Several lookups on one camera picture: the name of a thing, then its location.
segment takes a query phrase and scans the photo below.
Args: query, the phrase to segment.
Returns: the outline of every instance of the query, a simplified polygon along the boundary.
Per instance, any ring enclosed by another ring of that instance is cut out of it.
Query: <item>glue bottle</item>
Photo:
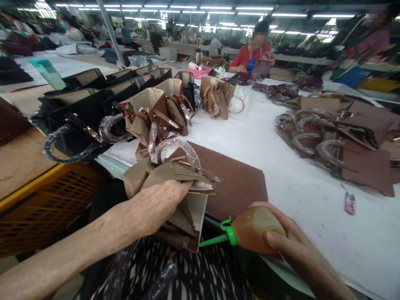
[[[275,254],[278,251],[264,241],[264,232],[273,231],[286,237],[286,232],[277,218],[263,206],[246,209],[232,222],[231,226],[224,226],[228,222],[230,218],[221,223],[221,228],[226,234],[201,242],[199,247],[229,241],[232,246],[239,245],[253,252]]]

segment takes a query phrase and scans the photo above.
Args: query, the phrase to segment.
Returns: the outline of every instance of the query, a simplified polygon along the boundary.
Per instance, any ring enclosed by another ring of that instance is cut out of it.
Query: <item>white table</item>
[[[328,85],[341,89],[336,83]],[[213,120],[202,110],[193,118],[189,135],[179,138],[263,170],[269,201],[298,222],[346,284],[374,299],[398,300],[400,185],[395,185],[396,197],[387,198],[335,179],[313,160],[299,158],[275,130],[275,117],[288,109],[272,104],[261,92],[248,92],[241,114]],[[135,163],[135,144],[116,144],[102,155],[109,156],[116,175]],[[355,195],[354,216],[344,211],[341,183]]]

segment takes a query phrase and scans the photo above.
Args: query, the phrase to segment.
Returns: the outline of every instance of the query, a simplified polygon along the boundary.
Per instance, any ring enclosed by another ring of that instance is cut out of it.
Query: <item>bag strap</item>
[[[98,148],[100,145],[99,144],[95,144],[95,143],[91,143],[85,150],[83,150],[81,153],[67,157],[67,158],[58,158],[56,157],[52,151],[51,151],[51,146],[53,143],[55,143],[60,137],[62,137],[64,134],[73,131],[74,128],[71,126],[71,124],[65,124],[63,126],[61,126],[60,128],[58,128],[56,131],[54,131],[53,133],[49,134],[47,136],[47,139],[45,141],[45,144],[43,146],[43,152],[44,154],[46,154],[46,156],[58,163],[75,163],[78,162],[84,158],[86,158],[87,156],[89,156],[89,154],[91,154],[96,148]]]

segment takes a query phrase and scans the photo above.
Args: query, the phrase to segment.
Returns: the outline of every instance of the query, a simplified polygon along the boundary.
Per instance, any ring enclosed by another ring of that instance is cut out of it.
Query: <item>tan handbag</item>
[[[212,77],[202,76],[200,86],[200,96],[202,106],[206,112],[213,115],[216,119],[221,116],[228,119],[228,105],[233,97],[235,87],[226,81]]]

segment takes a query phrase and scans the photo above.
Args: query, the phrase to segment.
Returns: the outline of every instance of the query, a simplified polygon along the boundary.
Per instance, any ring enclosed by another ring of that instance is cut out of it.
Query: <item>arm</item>
[[[268,202],[255,202],[251,206],[266,207],[281,223],[287,237],[266,231],[263,235],[264,241],[283,255],[290,266],[309,285],[316,299],[357,300],[293,219]]]
[[[192,182],[154,185],[67,238],[0,275],[4,299],[43,299],[91,264],[154,234],[174,213]]]

